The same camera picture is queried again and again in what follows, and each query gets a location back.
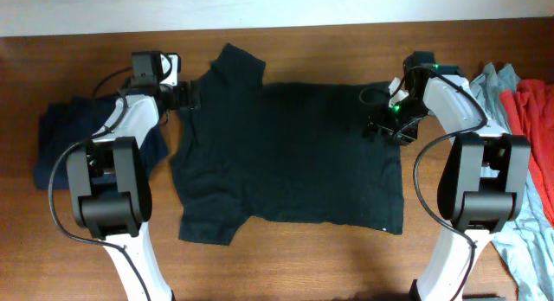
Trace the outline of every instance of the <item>white wall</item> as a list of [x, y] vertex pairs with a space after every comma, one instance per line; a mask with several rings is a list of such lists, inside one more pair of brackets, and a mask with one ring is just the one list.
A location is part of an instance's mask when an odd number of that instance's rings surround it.
[[0, 36], [554, 16], [554, 0], [0, 0]]

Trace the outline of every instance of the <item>dark blue cloth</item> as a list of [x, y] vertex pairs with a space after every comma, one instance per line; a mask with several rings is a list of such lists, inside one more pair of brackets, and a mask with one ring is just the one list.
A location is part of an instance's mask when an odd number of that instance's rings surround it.
[[[47, 189], [50, 172], [56, 159], [73, 142], [90, 137], [106, 122], [115, 109], [117, 95], [96, 99], [74, 97], [69, 103], [56, 103], [48, 106], [46, 114], [39, 119], [38, 161], [33, 169], [37, 189]], [[159, 127], [152, 128], [140, 147], [140, 156], [150, 177], [154, 167], [167, 155]], [[54, 189], [68, 189], [68, 171], [65, 162], [58, 168], [54, 179]]]

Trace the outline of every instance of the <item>folded cloth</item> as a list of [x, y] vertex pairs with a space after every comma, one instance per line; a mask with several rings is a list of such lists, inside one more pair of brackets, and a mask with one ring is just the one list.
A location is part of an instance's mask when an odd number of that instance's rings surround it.
[[515, 94], [500, 99], [514, 134], [531, 141], [529, 171], [543, 201], [546, 218], [554, 224], [554, 85], [522, 80]]
[[[33, 169], [37, 189], [47, 189], [50, 172], [60, 154], [74, 142], [90, 137], [106, 122], [115, 109], [117, 95], [96, 99], [73, 97], [66, 103], [48, 106], [39, 119], [38, 161]], [[150, 176], [154, 167], [169, 151], [159, 127], [152, 128], [140, 147], [140, 156]], [[65, 162], [56, 171], [54, 189], [68, 189], [68, 171]]]
[[[515, 92], [518, 82], [512, 65], [505, 65], [496, 74], [494, 65], [489, 63], [483, 68], [483, 74], [470, 84], [485, 112], [507, 131], [511, 129], [499, 96], [505, 90]], [[497, 176], [498, 171], [483, 168], [481, 175]], [[522, 198], [519, 216], [495, 234], [493, 244], [518, 284], [520, 301], [552, 300], [554, 229], [544, 216], [543, 204], [529, 172]]]
[[369, 108], [359, 94], [384, 102], [388, 83], [264, 85], [264, 68], [227, 45], [196, 82], [202, 108], [179, 113], [179, 238], [228, 245], [251, 215], [401, 234], [400, 149], [381, 134], [362, 138]]

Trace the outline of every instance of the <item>light blue cloth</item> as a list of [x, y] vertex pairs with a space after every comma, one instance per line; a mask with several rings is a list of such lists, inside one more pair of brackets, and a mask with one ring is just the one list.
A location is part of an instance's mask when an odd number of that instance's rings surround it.
[[[519, 81], [511, 64], [496, 74], [489, 63], [470, 84], [485, 112], [507, 131], [511, 130], [499, 95], [507, 89], [515, 92]], [[489, 168], [481, 171], [482, 176], [497, 174]], [[518, 284], [519, 301], [554, 300], [554, 229], [544, 216], [543, 203], [529, 172], [521, 212], [496, 233], [493, 244]]]

